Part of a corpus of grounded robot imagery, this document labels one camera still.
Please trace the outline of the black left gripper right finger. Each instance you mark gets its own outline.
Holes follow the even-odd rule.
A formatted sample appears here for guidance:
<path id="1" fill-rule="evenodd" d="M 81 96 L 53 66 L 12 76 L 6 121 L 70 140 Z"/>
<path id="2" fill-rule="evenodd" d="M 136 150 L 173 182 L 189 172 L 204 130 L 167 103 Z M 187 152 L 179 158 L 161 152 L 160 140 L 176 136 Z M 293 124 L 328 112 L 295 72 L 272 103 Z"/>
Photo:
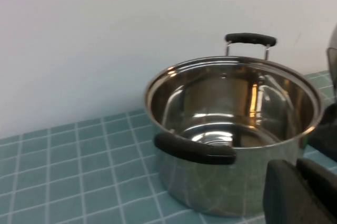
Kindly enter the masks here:
<path id="1" fill-rule="evenodd" d="M 336 174 L 306 158 L 298 159 L 296 168 L 318 200 L 317 206 L 336 223 Z"/>

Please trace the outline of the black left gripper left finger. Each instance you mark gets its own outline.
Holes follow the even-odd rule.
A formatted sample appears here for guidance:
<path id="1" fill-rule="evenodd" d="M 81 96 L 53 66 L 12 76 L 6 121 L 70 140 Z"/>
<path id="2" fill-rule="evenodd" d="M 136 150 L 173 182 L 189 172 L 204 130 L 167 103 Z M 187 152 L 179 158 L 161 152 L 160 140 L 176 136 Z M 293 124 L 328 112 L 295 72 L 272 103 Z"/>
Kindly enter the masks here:
<path id="1" fill-rule="evenodd" d="M 318 209 L 299 171 L 284 160 L 267 165 L 263 194 L 266 223 L 317 223 Z"/>

